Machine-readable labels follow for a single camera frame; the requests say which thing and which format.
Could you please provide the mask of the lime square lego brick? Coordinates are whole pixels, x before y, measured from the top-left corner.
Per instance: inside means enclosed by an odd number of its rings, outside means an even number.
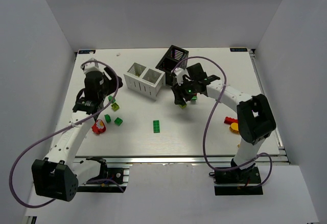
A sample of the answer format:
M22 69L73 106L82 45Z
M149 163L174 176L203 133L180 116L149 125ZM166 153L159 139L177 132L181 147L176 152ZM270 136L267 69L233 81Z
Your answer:
M113 103L113 104L111 104L111 108L113 111L117 111L120 107L117 103Z

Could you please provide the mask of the red flower lego piece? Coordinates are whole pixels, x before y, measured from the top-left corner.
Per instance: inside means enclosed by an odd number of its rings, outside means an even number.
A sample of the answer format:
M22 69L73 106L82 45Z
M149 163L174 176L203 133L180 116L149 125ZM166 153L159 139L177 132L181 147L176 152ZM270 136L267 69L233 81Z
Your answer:
M101 119L96 120L91 129L96 135L100 135L106 131L105 124Z

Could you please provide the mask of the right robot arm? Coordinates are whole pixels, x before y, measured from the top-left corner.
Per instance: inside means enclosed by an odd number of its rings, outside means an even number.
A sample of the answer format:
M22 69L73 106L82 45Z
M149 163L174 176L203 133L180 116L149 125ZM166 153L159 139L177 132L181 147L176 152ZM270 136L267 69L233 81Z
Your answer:
M276 122L269 102L263 94L249 95L228 86L226 80L216 75L208 76L200 63L186 69L175 67L171 71L175 83L172 86L174 103L185 106L187 101L199 93L222 103L237 114L240 147L232 158L229 168L216 168L216 171L247 170L254 166L261 156L259 149L276 129Z

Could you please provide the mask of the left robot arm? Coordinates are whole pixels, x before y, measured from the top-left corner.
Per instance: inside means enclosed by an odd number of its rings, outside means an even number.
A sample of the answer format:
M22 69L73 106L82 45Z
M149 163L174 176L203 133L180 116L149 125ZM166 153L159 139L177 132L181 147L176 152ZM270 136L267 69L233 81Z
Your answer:
M32 164L35 192L38 196L69 202L82 184L89 180L105 178L106 161L88 157L74 164L76 154L100 113L108 107L105 99L115 95L122 87L122 79L108 66L99 69L100 62L94 58L81 65L85 74L82 88L72 108L68 126L60 133L59 140L42 160Z

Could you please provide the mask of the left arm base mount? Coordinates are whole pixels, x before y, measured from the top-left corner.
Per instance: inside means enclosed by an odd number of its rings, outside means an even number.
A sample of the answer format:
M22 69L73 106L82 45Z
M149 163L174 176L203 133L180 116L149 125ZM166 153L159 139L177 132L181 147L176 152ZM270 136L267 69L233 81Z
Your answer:
M123 193L127 188L126 169L108 165L104 158L89 157L73 164L78 192Z

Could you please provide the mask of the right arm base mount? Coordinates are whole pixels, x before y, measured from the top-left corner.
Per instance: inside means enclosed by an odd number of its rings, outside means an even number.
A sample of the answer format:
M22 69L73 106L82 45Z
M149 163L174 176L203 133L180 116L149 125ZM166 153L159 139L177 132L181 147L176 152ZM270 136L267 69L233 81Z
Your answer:
M214 179L216 196L263 195L259 186L261 176L258 167L246 171L214 171L208 174Z

